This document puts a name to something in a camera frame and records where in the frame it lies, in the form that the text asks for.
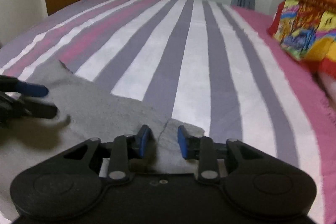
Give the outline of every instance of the pink fabric edge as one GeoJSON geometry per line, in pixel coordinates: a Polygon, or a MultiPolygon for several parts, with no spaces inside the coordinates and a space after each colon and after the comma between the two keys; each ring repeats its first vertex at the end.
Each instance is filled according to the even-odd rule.
{"type": "Polygon", "coordinates": [[[321,174],[325,201],[325,223],[336,222],[336,113],[329,106],[324,92],[313,81],[310,73],[300,67],[279,47],[266,29],[272,24],[272,17],[251,10],[233,7],[256,31],[283,70],[292,90],[305,111],[316,134],[321,157],[321,174]]]}

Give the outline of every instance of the bed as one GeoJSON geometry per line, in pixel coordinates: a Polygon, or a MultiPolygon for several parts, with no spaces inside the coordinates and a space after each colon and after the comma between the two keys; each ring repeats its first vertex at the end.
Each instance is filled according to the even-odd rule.
{"type": "Polygon", "coordinates": [[[114,95],[243,140],[316,182],[309,216],[336,221],[336,129],[327,98],[266,32],[272,18],[200,0],[83,0],[0,50],[0,74],[29,81],[61,60],[114,95]]]}

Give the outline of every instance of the pink stripe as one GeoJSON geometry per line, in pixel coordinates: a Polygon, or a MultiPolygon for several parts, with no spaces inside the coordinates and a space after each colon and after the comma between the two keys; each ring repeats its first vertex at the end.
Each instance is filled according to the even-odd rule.
{"type": "Polygon", "coordinates": [[[269,46],[310,120],[320,149],[325,223],[334,224],[336,222],[336,130],[323,104],[326,100],[325,94],[313,82],[310,73],[297,65],[280,49],[278,42],[267,34],[266,29],[272,24],[270,16],[242,8],[235,7],[234,9],[269,46]]]}
{"type": "Polygon", "coordinates": [[[94,27],[87,29],[87,32],[83,32],[76,36],[72,43],[58,54],[57,59],[61,60],[65,64],[70,62],[72,59],[79,56],[91,44],[98,42],[100,35],[107,29],[112,29],[112,26],[115,24],[123,24],[124,21],[130,21],[130,17],[136,11],[150,7],[157,1],[159,0],[142,0],[130,5],[126,9],[122,9],[114,13],[106,20],[103,20],[94,27]]]}
{"type": "Polygon", "coordinates": [[[33,49],[29,51],[28,54],[24,55],[20,60],[18,60],[13,66],[11,66],[9,69],[4,71],[4,75],[10,75],[18,77],[23,69],[29,65],[31,65],[39,56],[41,56],[43,53],[45,53],[47,50],[49,50],[51,47],[55,46],[59,40],[68,32],[71,31],[76,26],[79,26],[83,24],[84,22],[88,21],[91,18],[96,17],[97,15],[115,8],[117,6],[120,6],[130,0],[115,0],[113,2],[110,2],[109,4],[106,4],[104,6],[101,6],[97,9],[91,10],[74,20],[70,21],[69,23],[63,25],[62,27],[59,27],[54,30],[50,30],[47,32],[46,36],[39,41],[33,49]]]}

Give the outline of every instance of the white stripe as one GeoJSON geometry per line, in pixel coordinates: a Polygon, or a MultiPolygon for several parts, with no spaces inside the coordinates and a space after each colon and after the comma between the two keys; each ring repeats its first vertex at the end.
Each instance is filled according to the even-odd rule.
{"type": "Polygon", "coordinates": [[[137,30],[139,30],[142,25],[150,20],[169,1],[170,0],[159,1],[116,31],[104,44],[104,46],[91,55],[91,57],[78,69],[75,74],[89,81],[94,81],[105,66],[127,44],[129,39],[137,32],[137,30]]]}
{"type": "Polygon", "coordinates": [[[156,26],[137,57],[113,88],[113,94],[143,100],[185,2],[186,0],[178,0],[156,26]]]}
{"type": "Polygon", "coordinates": [[[59,27],[62,27],[63,25],[69,23],[70,21],[76,19],[77,17],[79,17],[79,16],[81,16],[81,15],[83,15],[83,14],[89,12],[89,11],[92,11],[92,10],[94,10],[94,9],[97,9],[97,8],[99,8],[99,7],[102,7],[102,6],[106,5],[106,4],[109,4],[110,2],[113,2],[113,1],[115,1],[115,0],[108,0],[108,1],[105,1],[105,2],[103,2],[103,3],[100,3],[100,4],[96,5],[96,6],[94,6],[94,7],[91,7],[91,8],[89,8],[89,9],[86,9],[86,10],[80,12],[79,14],[76,14],[76,15],[74,15],[74,16],[68,18],[66,21],[63,21],[63,22],[57,24],[56,26],[54,26],[54,27],[51,28],[50,30],[47,30],[47,31],[44,32],[44,33],[40,33],[40,34],[36,35],[36,36],[34,37],[33,41],[32,41],[30,44],[28,44],[28,45],[27,45],[27,46],[26,46],[26,47],[25,47],[25,48],[24,48],[24,49],[23,49],[23,50],[22,50],[16,57],[12,58],[7,64],[5,64],[2,68],[0,68],[0,74],[2,74],[6,69],[8,69],[8,68],[10,68],[12,65],[14,65],[17,61],[19,61],[19,60],[20,60],[24,55],[26,55],[28,52],[30,52],[31,49],[33,49],[33,47],[34,47],[39,41],[41,41],[41,40],[45,37],[45,35],[46,35],[47,32],[49,32],[49,31],[51,31],[51,30],[54,30],[54,29],[57,29],[57,28],[59,28],[59,27]]]}
{"type": "Polygon", "coordinates": [[[258,36],[258,33],[232,8],[225,6],[238,25],[244,29],[263,63],[268,78],[293,129],[299,155],[300,168],[307,172],[317,185],[317,196],[309,216],[317,223],[324,223],[323,181],[320,173],[320,152],[316,135],[305,115],[300,102],[279,68],[271,50],[258,36]]]}
{"type": "Polygon", "coordinates": [[[214,2],[210,2],[210,6],[224,38],[232,80],[238,95],[243,141],[276,157],[273,124],[253,78],[241,41],[219,7],[214,2]]]}
{"type": "Polygon", "coordinates": [[[194,1],[172,117],[210,131],[208,34],[203,5],[194,1]]]}
{"type": "Polygon", "coordinates": [[[78,35],[83,29],[91,26],[92,24],[96,23],[97,21],[100,21],[100,20],[104,19],[105,17],[109,16],[110,14],[112,14],[115,11],[120,10],[123,7],[129,6],[130,4],[132,4],[135,1],[138,1],[138,0],[130,0],[130,1],[124,3],[120,6],[117,6],[113,9],[107,10],[107,11],[101,13],[100,15],[98,15],[94,18],[91,18],[90,20],[84,22],[83,24],[81,24],[79,26],[74,27],[69,33],[64,35],[55,46],[51,47],[44,54],[42,54],[38,59],[36,59],[34,63],[32,63],[31,65],[26,67],[18,78],[21,81],[27,80],[28,77],[30,75],[32,75],[32,73],[34,72],[35,68],[38,65],[40,65],[43,62],[45,62],[46,60],[48,60],[48,58],[51,57],[55,52],[57,52],[61,47],[69,44],[70,41],[76,35],[78,35]]]}

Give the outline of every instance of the mattress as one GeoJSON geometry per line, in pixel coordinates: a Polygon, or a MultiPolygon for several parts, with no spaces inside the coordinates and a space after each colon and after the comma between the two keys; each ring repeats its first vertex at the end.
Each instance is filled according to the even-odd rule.
{"type": "Polygon", "coordinates": [[[29,81],[61,60],[114,95],[235,138],[310,174],[309,216],[334,224],[336,129],[324,93],[270,38],[272,18],[200,0],[83,0],[0,50],[0,74],[29,81]]]}

